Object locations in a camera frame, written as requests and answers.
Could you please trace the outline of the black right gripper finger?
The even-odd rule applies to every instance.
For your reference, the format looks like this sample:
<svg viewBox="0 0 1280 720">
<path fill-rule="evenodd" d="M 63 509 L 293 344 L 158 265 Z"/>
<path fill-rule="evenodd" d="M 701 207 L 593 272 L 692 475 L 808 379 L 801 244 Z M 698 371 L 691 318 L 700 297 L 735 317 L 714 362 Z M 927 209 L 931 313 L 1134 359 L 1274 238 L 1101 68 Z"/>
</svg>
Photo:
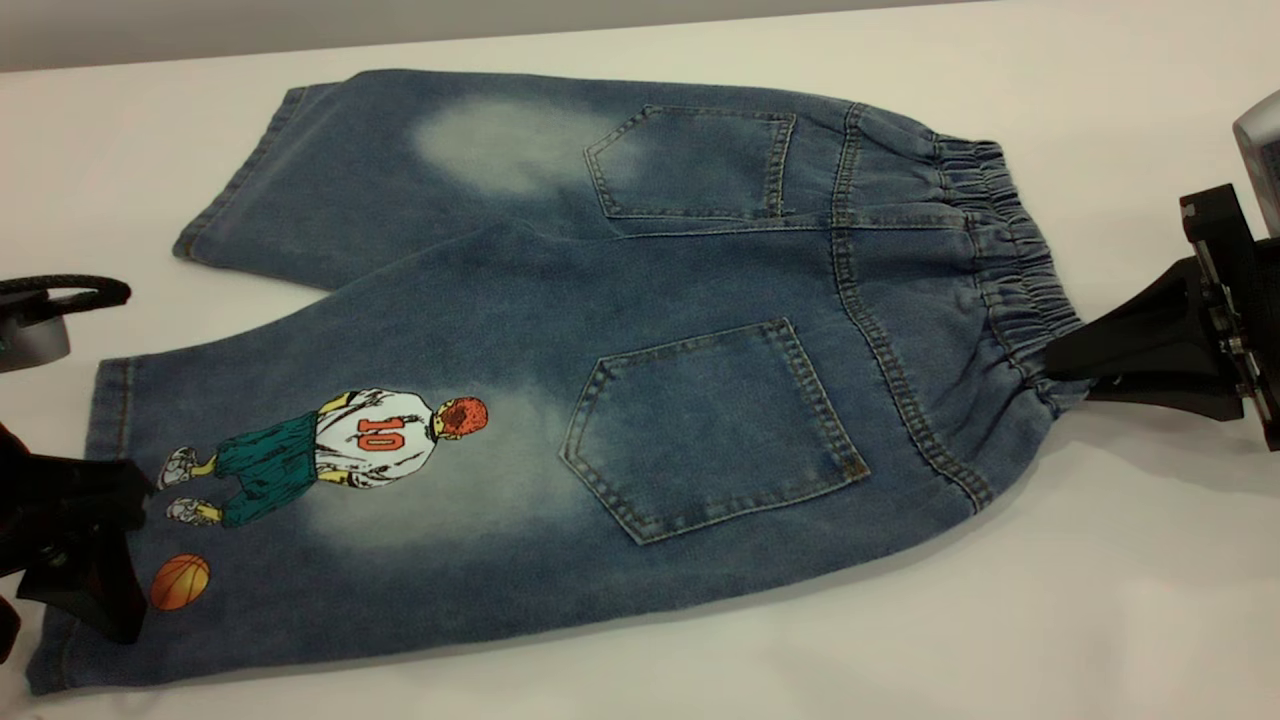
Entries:
<svg viewBox="0 0 1280 720">
<path fill-rule="evenodd" d="M 1085 397 L 1092 402 L 1139 404 L 1196 414 L 1216 421 L 1242 419 L 1236 386 L 1216 375 L 1126 373 L 1100 378 Z"/>
<path fill-rule="evenodd" d="M 1044 350 L 1047 373 L 1060 380 L 1216 374 L 1201 278 L 1196 259 L 1174 263 L 1121 306 L 1052 341 Z"/>
</svg>

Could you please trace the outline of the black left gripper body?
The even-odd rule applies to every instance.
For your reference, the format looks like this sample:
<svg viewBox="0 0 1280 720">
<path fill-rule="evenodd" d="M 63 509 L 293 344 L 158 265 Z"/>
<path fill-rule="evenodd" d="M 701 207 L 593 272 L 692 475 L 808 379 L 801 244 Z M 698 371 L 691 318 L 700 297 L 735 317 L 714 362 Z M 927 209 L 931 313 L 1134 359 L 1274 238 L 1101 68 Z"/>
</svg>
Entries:
<svg viewBox="0 0 1280 720">
<path fill-rule="evenodd" d="M 23 574 L 17 597 L 50 605 L 55 566 L 63 564 L 63 538 L 52 521 L 38 462 L 8 428 L 1 429 L 1 574 Z"/>
</svg>

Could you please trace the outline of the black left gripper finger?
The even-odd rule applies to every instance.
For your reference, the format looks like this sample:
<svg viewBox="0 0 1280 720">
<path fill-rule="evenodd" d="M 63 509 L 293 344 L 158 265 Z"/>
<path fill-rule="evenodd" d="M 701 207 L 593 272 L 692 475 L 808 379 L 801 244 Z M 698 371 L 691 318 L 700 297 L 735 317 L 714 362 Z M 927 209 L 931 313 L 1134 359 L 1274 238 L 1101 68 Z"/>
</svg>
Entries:
<svg viewBox="0 0 1280 720">
<path fill-rule="evenodd" d="M 154 492 L 131 460 L 38 457 L 38 516 L 61 532 L 138 530 Z"/>
<path fill-rule="evenodd" d="M 138 641 L 148 606 L 122 530 L 45 548 L 23 571 L 18 597 L 59 610 L 116 644 Z"/>
</svg>

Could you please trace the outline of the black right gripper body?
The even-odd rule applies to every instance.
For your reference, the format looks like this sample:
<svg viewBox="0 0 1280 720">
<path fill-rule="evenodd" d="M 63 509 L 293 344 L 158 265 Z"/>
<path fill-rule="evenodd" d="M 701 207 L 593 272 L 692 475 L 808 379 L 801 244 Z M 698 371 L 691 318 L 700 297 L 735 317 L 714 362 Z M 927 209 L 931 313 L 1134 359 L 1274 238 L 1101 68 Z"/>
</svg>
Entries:
<svg viewBox="0 0 1280 720">
<path fill-rule="evenodd" d="M 1180 197 L 1187 241 L 1196 251 L 1220 351 L 1277 451 L 1277 260 L 1258 241 L 1230 184 Z"/>
</svg>

